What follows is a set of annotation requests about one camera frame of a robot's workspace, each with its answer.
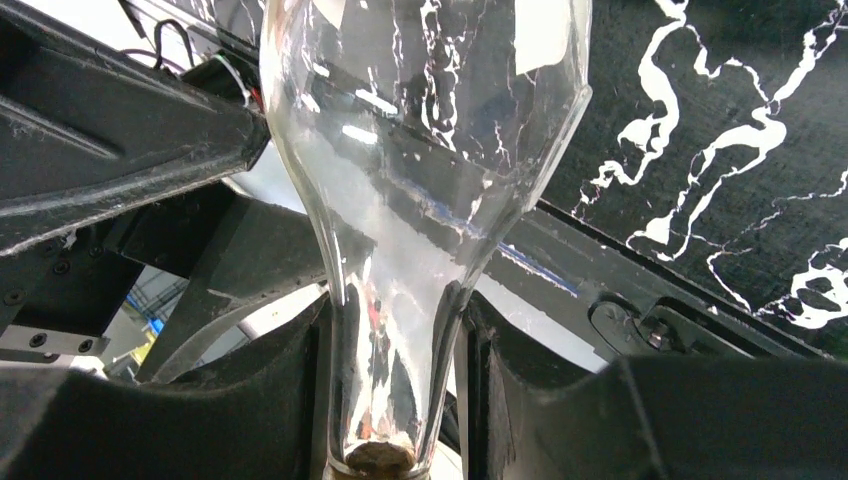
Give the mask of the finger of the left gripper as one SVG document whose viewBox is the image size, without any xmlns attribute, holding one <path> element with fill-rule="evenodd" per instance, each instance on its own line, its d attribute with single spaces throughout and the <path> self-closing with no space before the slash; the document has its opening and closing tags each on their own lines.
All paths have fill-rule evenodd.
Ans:
<svg viewBox="0 0 848 480">
<path fill-rule="evenodd" d="M 179 195 L 117 218 L 106 247 L 187 280 L 141 364 L 142 383 L 169 383 L 249 314 L 325 280 L 304 214 L 240 195 Z"/>
<path fill-rule="evenodd" d="M 249 169 L 262 116 L 1 5 L 1 252 Z"/>
</svg>

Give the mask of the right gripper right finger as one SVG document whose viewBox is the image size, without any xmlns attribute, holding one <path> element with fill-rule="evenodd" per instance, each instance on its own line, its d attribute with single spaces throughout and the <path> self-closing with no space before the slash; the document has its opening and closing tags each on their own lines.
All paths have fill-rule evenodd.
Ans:
<svg viewBox="0 0 848 480">
<path fill-rule="evenodd" d="M 474 294 L 457 340 L 469 479 L 843 479 L 847 368 L 621 357 L 597 373 Z"/>
</svg>

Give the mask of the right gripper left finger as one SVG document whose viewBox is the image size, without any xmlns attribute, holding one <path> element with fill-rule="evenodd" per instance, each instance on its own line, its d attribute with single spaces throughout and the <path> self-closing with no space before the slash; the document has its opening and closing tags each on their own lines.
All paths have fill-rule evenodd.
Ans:
<svg viewBox="0 0 848 480">
<path fill-rule="evenodd" d="M 318 479 L 320 298 L 168 384 L 75 369 L 1 373 L 5 479 Z"/>
</svg>

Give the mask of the clear glass bottle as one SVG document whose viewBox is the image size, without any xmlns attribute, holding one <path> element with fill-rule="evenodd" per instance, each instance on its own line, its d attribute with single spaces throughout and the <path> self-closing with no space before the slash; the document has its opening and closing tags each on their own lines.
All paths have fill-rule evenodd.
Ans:
<svg viewBox="0 0 848 480">
<path fill-rule="evenodd" d="M 428 475 L 461 315 L 591 97 L 588 1 L 271 1 L 261 92 L 332 307 L 327 463 Z"/>
</svg>

